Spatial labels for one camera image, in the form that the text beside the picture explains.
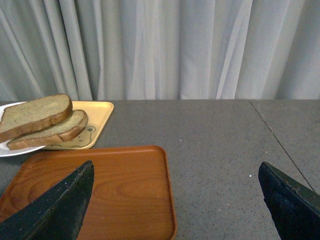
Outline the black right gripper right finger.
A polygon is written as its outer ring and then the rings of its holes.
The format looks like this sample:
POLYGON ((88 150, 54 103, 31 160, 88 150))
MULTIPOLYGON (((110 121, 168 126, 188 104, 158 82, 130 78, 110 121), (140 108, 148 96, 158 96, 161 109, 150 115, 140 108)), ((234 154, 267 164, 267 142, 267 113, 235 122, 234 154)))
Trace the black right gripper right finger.
POLYGON ((258 170, 264 202, 282 240, 320 238, 320 196, 268 162, 258 170))

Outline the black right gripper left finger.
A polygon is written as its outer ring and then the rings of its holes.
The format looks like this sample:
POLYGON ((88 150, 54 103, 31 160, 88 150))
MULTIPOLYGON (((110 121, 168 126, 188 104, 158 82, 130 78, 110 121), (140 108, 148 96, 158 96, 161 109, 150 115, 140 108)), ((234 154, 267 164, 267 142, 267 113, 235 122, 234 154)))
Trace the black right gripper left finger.
POLYGON ((75 240, 91 199, 95 167, 88 160, 0 224, 2 240, 75 240))

